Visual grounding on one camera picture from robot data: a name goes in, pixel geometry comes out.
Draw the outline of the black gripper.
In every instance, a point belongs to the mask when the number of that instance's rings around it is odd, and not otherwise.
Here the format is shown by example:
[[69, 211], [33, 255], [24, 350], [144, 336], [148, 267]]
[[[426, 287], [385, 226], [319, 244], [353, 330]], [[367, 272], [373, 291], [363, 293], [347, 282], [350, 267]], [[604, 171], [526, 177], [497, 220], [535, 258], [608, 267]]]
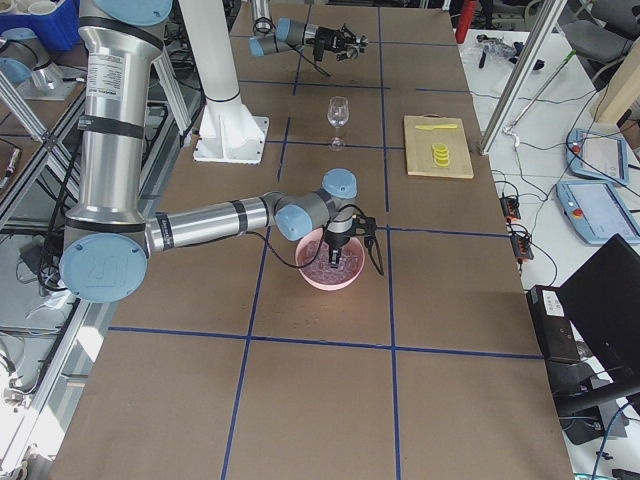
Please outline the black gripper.
[[343, 269], [342, 247], [350, 240], [350, 229], [353, 224], [352, 212], [340, 212], [328, 225], [324, 240], [329, 248], [329, 264], [331, 268]]
[[337, 61], [356, 59], [360, 49], [347, 45], [368, 45], [366, 35], [357, 34], [349, 25], [343, 24], [340, 30], [319, 27], [316, 31], [314, 52], [330, 51], [336, 54]]

